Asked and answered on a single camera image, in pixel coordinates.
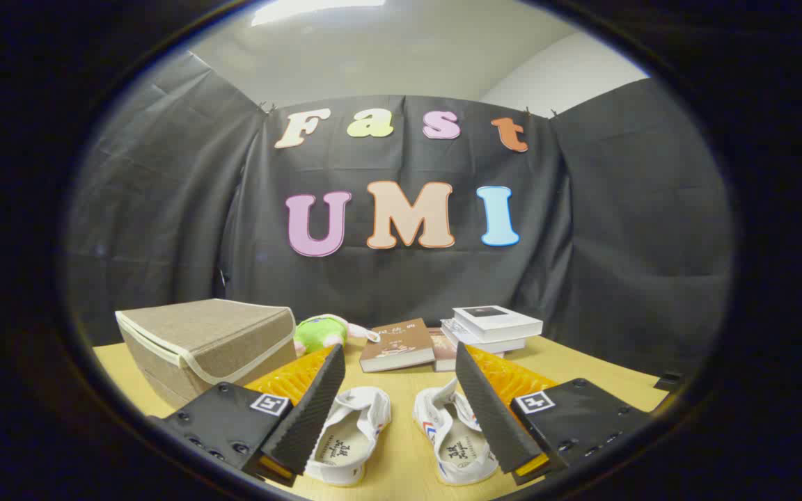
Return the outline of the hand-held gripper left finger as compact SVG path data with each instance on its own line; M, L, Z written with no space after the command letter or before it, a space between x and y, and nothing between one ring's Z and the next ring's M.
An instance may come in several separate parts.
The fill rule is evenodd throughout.
M345 374L343 346L333 345L246 386L218 383L166 417L149 419L208 459L290 487L306 468Z

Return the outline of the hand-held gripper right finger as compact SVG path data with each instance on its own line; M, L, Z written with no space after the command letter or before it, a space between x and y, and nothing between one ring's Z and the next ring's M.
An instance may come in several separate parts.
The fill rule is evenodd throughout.
M474 347L457 350L456 379L500 469L518 485L594 463L650 422L592 381L554 383Z

